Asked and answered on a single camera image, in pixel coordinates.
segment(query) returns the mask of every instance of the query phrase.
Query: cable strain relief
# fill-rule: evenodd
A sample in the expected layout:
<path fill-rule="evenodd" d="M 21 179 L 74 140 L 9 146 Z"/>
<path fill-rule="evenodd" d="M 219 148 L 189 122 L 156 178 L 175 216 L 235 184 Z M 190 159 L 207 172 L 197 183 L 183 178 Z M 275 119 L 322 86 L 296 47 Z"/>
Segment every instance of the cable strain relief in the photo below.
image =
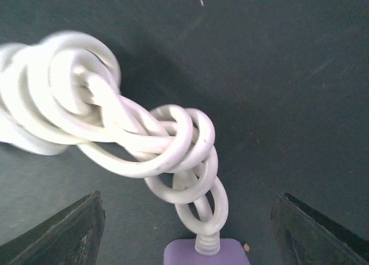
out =
<path fill-rule="evenodd" d="M 213 256 L 220 251 L 220 234 L 219 232 L 204 236 L 198 234 L 195 241 L 195 250 L 200 255 Z"/>

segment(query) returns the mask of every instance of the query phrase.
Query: white cord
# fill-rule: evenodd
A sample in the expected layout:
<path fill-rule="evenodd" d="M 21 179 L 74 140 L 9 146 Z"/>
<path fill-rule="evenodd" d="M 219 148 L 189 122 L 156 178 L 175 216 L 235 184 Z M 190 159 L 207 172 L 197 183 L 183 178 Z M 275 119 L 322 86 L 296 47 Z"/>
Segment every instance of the white cord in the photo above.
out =
<path fill-rule="evenodd" d="M 211 120 L 197 109 L 177 105 L 148 112 L 120 95 L 120 79 L 114 54 L 84 33 L 59 32 L 32 46 L 0 46 L 0 141 L 43 155 L 76 145 L 111 172 L 144 178 L 197 234 L 196 251 L 215 255 L 228 199 L 217 177 Z M 115 142 L 138 162 L 113 156 L 95 142 Z M 173 188 L 159 179 L 164 172 L 174 174 Z M 191 202 L 200 220 L 190 211 Z"/>

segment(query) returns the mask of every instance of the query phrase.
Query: coiled cable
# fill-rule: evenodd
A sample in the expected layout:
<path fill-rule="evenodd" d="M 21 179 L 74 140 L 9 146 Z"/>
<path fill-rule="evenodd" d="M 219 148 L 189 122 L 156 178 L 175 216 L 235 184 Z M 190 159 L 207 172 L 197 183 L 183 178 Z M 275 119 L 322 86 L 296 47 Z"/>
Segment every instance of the coiled cable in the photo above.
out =
<path fill-rule="evenodd" d="M 196 251 L 215 255 L 228 199 L 217 177 L 211 120 L 197 109 L 177 105 L 149 112 L 120 95 L 120 82 L 114 54 L 84 33 L 58 32 L 31 46 L 4 44 L 0 141 L 42 155 L 76 145 L 106 170 L 145 179 L 156 196 L 175 205 L 180 220 L 197 235 Z M 137 162 L 118 158 L 96 142 L 115 142 Z M 172 188 L 160 180 L 162 173 L 173 174 Z M 189 208 L 191 202 L 199 220 Z"/>

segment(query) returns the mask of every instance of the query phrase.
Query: black object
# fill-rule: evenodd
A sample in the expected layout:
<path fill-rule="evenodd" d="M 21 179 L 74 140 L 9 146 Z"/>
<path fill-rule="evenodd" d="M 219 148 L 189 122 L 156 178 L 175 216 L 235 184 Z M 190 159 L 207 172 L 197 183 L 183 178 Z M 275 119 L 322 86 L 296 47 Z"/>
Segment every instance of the black object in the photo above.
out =
<path fill-rule="evenodd" d="M 369 242 L 290 194 L 272 212 L 285 265 L 369 264 Z"/>
<path fill-rule="evenodd" d="M 0 264 L 95 264 L 105 213 L 100 192 L 89 194 L 0 247 Z"/>

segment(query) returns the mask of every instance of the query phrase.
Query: dark green surface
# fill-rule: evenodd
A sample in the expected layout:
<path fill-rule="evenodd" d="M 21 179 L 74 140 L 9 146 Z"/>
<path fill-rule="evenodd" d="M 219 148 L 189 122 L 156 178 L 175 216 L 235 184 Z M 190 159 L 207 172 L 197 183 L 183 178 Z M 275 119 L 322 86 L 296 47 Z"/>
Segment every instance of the dark green surface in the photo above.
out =
<path fill-rule="evenodd" d="M 1 43 L 88 32 L 117 54 L 125 96 L 209 114 L 230 202 L 222 235 L 246 241 L 253 264 L 280 265 L 276 192 L 369 238 L 368 0 L 0 2 Z M 98 264 L 160 264 L 170 241 L 191 237 L 143 181 L 76 148 L 40 157 L 0 145 L 0 166 L 0 243 L 94 190 L 107 215 Z"/>

